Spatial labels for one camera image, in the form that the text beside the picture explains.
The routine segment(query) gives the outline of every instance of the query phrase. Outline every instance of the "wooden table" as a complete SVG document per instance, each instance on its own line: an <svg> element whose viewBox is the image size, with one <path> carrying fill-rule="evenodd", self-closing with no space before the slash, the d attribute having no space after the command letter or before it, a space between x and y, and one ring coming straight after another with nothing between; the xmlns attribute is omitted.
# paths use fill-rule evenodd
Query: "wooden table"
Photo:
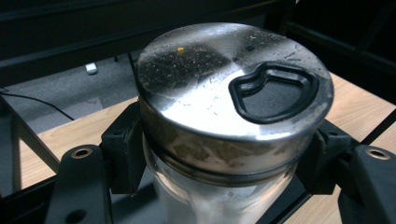
<svg viewBox="0 0 396 224"><path fill-rule="evenodd" d="M332 74L334 103L326 119L361 141L387 115L395 105ZM87 117L74 120L38 136L60 159L69 149L84 144L98 145L103 131L136 98L113 105ZM394 123L374 142L396 154L396 124ZM24 143L21 143L22 186L24 188L44 180L54 173ZM288 223L341 223L337 197L339 189L331 196L313 196Z"/></svg>

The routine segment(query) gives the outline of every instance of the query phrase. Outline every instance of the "white object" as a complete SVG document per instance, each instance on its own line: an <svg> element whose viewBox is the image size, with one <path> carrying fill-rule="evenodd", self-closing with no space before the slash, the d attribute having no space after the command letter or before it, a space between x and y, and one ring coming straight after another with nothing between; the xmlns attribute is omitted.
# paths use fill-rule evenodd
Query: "white object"
<svg viewBox="0 0 396 224"><path fill-rule="evenodd" d="M87 63L87 64L85 64L85 68L87 69L87 73L89 75L94 75L94 74L98 73L98 69L97 69L95 63Z"/></svg>

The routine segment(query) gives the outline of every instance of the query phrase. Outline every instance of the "black cable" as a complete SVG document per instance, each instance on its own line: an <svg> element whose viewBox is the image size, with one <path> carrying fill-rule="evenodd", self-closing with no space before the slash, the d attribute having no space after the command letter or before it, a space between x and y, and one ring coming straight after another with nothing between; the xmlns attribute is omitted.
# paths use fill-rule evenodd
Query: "black cable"
<svg viewBox="0 0 396 224"><path fill-rule="evenodd" d="M23 98L23 99L29 99L29 100L34 100L34 101L38 101L44 105L49 105L52 108L56 109L57 111L59 111L61 114L63 114L65 117L67 117L68 119L74 120L72 117L70 117L68 114L64 113L60 108L58 108L56 105L50 104L48 102L42 101L40 99L36 99L34 97L30 97L30 96L24 96L24 95L18 95L18 94L11 94L11 93L6 93L8 90L5 88L1 88L3 89L3 91L0 91L0 95L6 95L6 96L13 96L13 97L19 97L19 98Z"/></svg>

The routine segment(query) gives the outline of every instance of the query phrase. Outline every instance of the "metal lid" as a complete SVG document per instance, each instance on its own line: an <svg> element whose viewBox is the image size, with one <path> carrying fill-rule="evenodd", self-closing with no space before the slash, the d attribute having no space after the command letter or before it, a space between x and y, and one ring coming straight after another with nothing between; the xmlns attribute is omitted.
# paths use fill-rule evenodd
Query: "metal lid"
<svg viewBox="0 0 396 224"><path fill-rule="evenodd" d="M164 159L214 174L296 161L332 103L330 76L313 53L242 24L158 37L140 55L135 81L145 135Z"/></svg>

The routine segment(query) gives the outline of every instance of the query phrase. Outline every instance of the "lid handle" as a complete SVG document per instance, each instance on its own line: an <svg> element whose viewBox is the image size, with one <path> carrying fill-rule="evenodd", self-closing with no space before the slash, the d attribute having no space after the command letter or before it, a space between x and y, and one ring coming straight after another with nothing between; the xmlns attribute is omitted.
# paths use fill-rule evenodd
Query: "lid handle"
<svg viewBox="0 0 396 224"><path fill-rule="evenodd" d="M232 80L229 91L242 118L269 124L305 110L318 93L318 78L294 64L266 62Z"/></svg>

